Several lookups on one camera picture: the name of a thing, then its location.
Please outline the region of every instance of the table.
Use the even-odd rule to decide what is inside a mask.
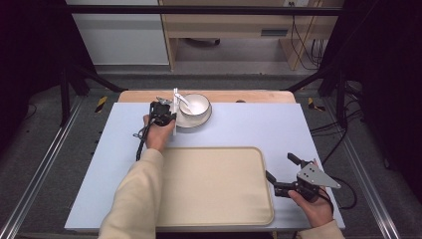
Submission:
[[[279,0],[159,0],[163,6],[259,6],[289,7],[288,1]],[[343,0],[294,1],[297,7],[341,7]],[[301,63],[306,51],[303,42],[313,39],[328,40],[337,20],[336,16],[297,16],[293,29],[292,16],[254,15],[178,15],[162,14],[164,37],[170,68],[176,60],[178,39],[180,38],[276,38],[288,59],[291,70]]]
[[[287,152],[291,151],[306,160],[315,158],[319,161],[302,108],[300,105],[295,104],[295,98],[292,93],[276,91],[179,91],[179,93],[182,95],[198,93],[208,97],[213,106],[213,115],[199,129],[183,128],[187,130],[179,130],[176,138],[171,139],[168,143],[171,147],[196,147],[203,145],[255,146],[262,151],[267,169],[279,181],[283,182],[296,180],[296,173],[300,170],[298,166],[287,160]],[[111,111],[102,139],[69,216],[66,225],[67,229],[79,231],[95,231],[99,229],[102,219],[112,204],[115,188],[125,176],[128,168],[133,164],[135,150],[131,147],[137,147],[138,141],[126,142],[126,138],[138,127],[138,121],[134,118],[141,118],[147,112],[149,102],[153,101],[156,96],[171,99],[172,91],[130,91],[121,94],[118,103],[114,105]],[[238,100],[243,100],[247,103],[233,103]],[[226,112],[230,112],[233,118],[236,116],[246,117],[243,120],[225,122]],[[277,119],[280,125],[270,127],[270,123],[262,123],[261,127],[250,127],[250,125],[256,124],[257,120],[260,122],[260,119],[252,117],[255,114],[251,113],[256,113],[258,116],[266,115],[270,119]],[[227,134],[228,131],[233,130],[235,131],[234,133]],[[226,134],[224,137],[212,136],[219,133]],[[108,149],[110,144],[113,145],[113,151]],[[116,157],[127,157],[128,159],[118,163],[115,163],[115,160],[110,160],[110,158]],[[104,181],[106,187],[98,185],[101,180]],[[328,194],[333,198],[330,190],[328,190]],[[167,227],[157,228],[157,231],[276,231],[309,227],[306,216],[295,202],[289,198],[275,197],[272,187],[271,195],[275,218],[268,225]],[[334,205],[334,208],[334,218],[337,220],[338,226],[344,228],[344,223],[336,205]]]

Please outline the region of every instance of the white bowl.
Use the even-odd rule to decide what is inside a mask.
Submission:
[[[207,115],[211,104],[206,97],[199,94],[190,94],[183,97],[189,102],[190,106],[189,108],[185,102],[180,102],[180,111],[185,116],[198,120]]]

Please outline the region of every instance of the black cable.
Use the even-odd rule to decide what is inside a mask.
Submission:
[[[344,129],[344,133],[341,136],[340,140],[337,142],[337,144],[334,146],[334,148],[329,152],[329,154],[325,157],[325,159],[322,161],[322,165],[324,165],[328,159],[332,156],[332,154],[335,152],[335,150],[338,148],[338,146],[341,144],[341,142],[344,140],[345,135],[347,134],[347,127]]]
[[[338,134],[344,132],[344,130],[341,131],[335,131],[335,132],[328,132],[328,133],[323,133],[323,134],[313,134],[312,136],[330,136],[330,135],[334,135],[334,134]]]
[[[296,237],[298,236],[298,231],[295,231],[294,233],[293,233],[293,237],[292,237],[292,239],[296,239]]]
[[[356,206],[356,204],[357,204],[357,193],[353,189],[353,187],[350,186],[350,184],[348,184],[346,181],[344,181],[341,178],[334,177],[334,176],[331,176],[331,178],[334,179],[334,180],[336,180],[336,181],[340,181],[340,182],[344,183],[348,188],[350,188],[350,191],[353,194],[353,202],[351,203],[351,205],[349,205],[349,206],[341,206],[338,209],[349,210],[349,209],[354,208]]]
[[[29,106],[34,107],[34,110],[27,117],[25,117],[24,120],[31,118],[38,109],[34,104],[29,104]]]
[[[293,48],[293,50],[295,51],[296,55],[298,56],[299,62],[301,63],[302,67],[304,67],[304,68],[305,68],[305,69],[307,69],[307,70],[317,70],[317,68],[315,68],[315,69],[312,69],[312,68],[307,68],[307,67],[305,66],[305,64],[302,62],[301,56],[299,55],[298,51],[296,51],[295,44],[293,43],[293,31],[294,31],[295,29],[296,29],[295,15],[293,15],[293,16],[292,16],[292,31],[291,31],[291,44],[292,44],[292,48]]]
[[[348,115],[348,116],[346,116],[348,119],[349,118],[351,118],[351,117],[353,117],[354,115],[357,115],[358,113],[360,113],[362,110],[357,110],[357,111],[354,111],[353,113],[351,113],[350,115]],[[319,127],[316,127],[316,128],[313,128],[313,129],[310,129],[310,132],[311,133],[315,133],[315,132],[321,132],[321,131],[326,131],[326,130],[329,130],[329,129],[331,129],[331,128],[333,128],[333,127],[335,127],[335,126],[337,126],[338,125],[338,121],[335,121],[335,122],[332,122],[332,123],[329,123],[329,124],[326,124],[326,125],[323,125],[323,126],[319,126]]]
[[[310,22],[310,24],[308,25],[307,34],[310,32],[311,25],[312,25],[312,22],[313,22],[313,20],[314,20],[314,17],[315,17],[315,16],[313,16],[313,17],[311,18],[311,22]],[[296,34],[298,35],[299,40],[300,40],[300,42],[301,42],[301,44],[302,44],[302,47],[304,48],[304,51],[305,51],[305,53],[306,53],[306,54],[307,54],[307,56],[308,56],[308,59],[311,61],[311,63],[312,63],[314,66],[316,66],[316,68],[315,68],[315,69],[310,69],[310,68],[305,67],[304,63],[302,62],[302,59],[301,59],[301,57],[299,56],[299,53],[296,51],[296,48],[295,48],[294,43],[293,43],[293,30],[295,30]],[[305,41],[304,41],[304,40],[302,40],[301,34],[299,34],[298,28],[297,28],[297,26],[296,26],[295,15],[292,15],[291,44],[292,44],[293,50],[295,51],[296,55],[298,56],[299,61],[301,62],[301,65],[302,65],[305,69],[307,69],[307,70],[318,70],[318,64],[316,64],[316,63],[315,63],[315,61],[313,61],[313,58],[312,58],[312,57],[310,57],[310,54],[308,53],[307,47],[305,46]]]
[[[334,205],[332,204],[331,198],[329,197],[328,193],[322,188],[320,188],[319,190],[323,191],[325,193],[326,197],[321,195],[320,193],[317,193],[316,195],[318,197],[322,198],[323,200],[325,200],[326,202],[328,202],[329,207],[331,208],[331,213],[334,214]]]
[[[140,137],[139,147],[137,148],[136,161],[139,161],[139,159],[140,159],[140,154],[142,153],[143,145],[145,144],[146,138],[148,137],[149,128],[154,123],[154,121],[155,121],[155,119],[152,118],[152,103],[151,103],[151,105],[149,107],[148,123],[146,124],[146,126],[142,130],[142,136]]]

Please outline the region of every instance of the white plate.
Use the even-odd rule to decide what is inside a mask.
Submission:
[[[188,119],[186,115],[184,115],[180,109],[177,111],[177,120],[176,125],[180,127],[197,127],[200,126],[210,119],[212,114],[212,106],[210,105],[209,111],[206,115],[200,119]]]

